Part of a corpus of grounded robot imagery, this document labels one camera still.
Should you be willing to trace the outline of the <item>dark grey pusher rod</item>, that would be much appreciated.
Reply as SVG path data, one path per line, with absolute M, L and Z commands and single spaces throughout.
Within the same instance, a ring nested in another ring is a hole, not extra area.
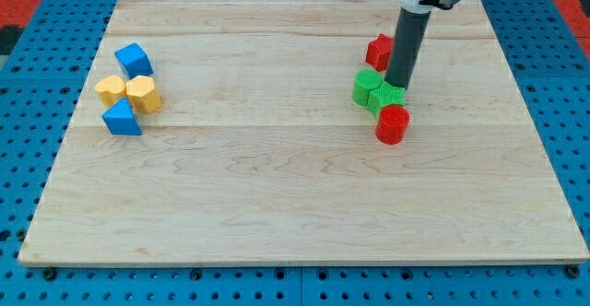
M 408 87 L 430 16 L 430 12 L 419 14 L 400 9 L 394 43 L 384 74 L 384 80 L 390 85 Z

